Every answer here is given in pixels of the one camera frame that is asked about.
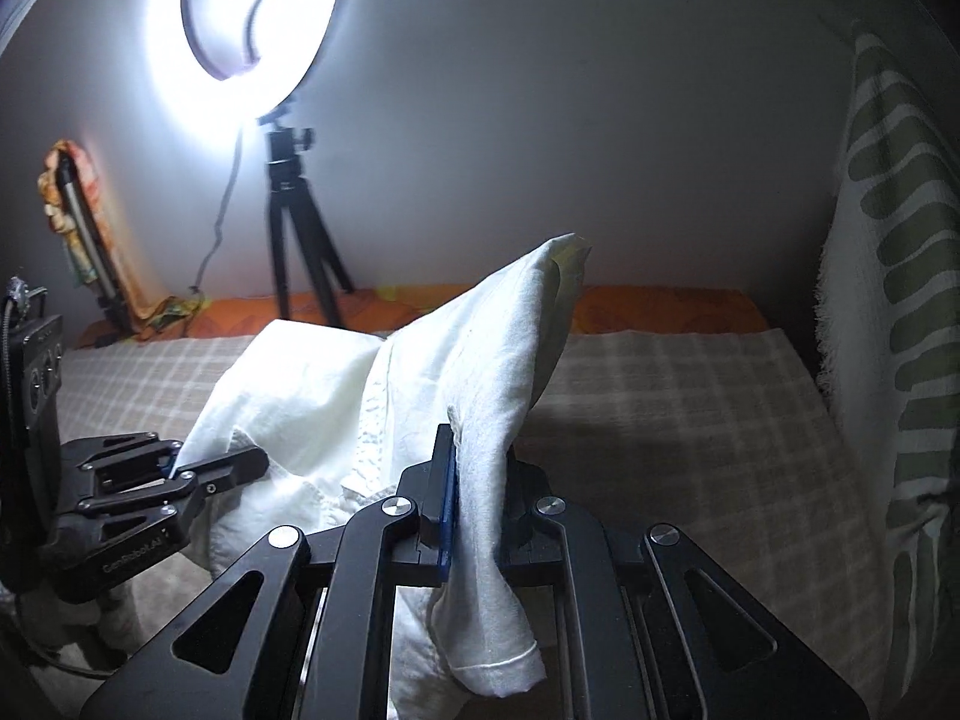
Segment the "orange patterned bed sheet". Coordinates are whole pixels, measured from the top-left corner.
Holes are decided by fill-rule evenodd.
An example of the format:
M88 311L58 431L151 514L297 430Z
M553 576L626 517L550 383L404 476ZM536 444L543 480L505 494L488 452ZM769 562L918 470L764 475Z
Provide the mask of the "orange patterned bed sheet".
M459 302L470 291L463 284L382 286L340 293L337 307L345 327L355 332L393 332L433 310ZM206 301L192 319L164 330L145 330L135 338L228 338L255 335L278 317L272 298ZM571 303L566 328L573 333L750 333L768 327L760 309L732 289L664 288L663 286L586 286Z

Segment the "plaid beige bed blanket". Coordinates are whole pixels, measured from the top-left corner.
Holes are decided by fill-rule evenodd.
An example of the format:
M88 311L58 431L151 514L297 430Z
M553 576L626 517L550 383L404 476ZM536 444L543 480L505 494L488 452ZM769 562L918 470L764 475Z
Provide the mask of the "plaid beige bed blanket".
M184 445L257 335L73 351L64 438L153 431ZM679 525L877 709L889 633L877 544L856 467L782 333L576 335L516 450L607 525Z

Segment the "green striped white pillow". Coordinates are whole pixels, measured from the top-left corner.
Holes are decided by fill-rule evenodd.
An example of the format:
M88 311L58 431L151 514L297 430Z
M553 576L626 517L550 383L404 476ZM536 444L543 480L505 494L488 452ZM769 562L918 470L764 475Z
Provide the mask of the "green striped white pillow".
M851 37L818 343L880 539L891 709L958 626L958 154L887 44Z

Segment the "white long-sleeved shirt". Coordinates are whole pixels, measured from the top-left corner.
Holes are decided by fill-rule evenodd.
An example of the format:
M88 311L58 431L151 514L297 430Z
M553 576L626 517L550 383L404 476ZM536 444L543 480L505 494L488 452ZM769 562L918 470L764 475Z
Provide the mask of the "white long-sleeved shirt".
M460 298L388 337L269 323L224 372L190 429L182 463L257 445L268 470L213 497L190 530L190 559L221 574L278 525L347 522L454 433L459 520L448 582L400 590L394 718L451 718L472 695L534 688L545 667L521 601L501 574L506 461L563 353L589 255L544 242Z

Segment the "black mini tripod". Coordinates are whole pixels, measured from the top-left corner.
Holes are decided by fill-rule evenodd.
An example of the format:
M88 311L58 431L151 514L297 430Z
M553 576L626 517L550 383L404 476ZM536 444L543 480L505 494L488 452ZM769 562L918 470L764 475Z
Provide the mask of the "black mini tripod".
M304 177L301 154L313 148L314 130L298 130L281 121L290 112L294 100L295 95L288 94L274 109L257 119L265 127L267 138L268 245L278 313L285 320L293 317L285 234L285 220L290 220L320 312L331 327L345 328L347 324L338 307L332 278L343 293L353 294L355 285L325 226L308 179Z

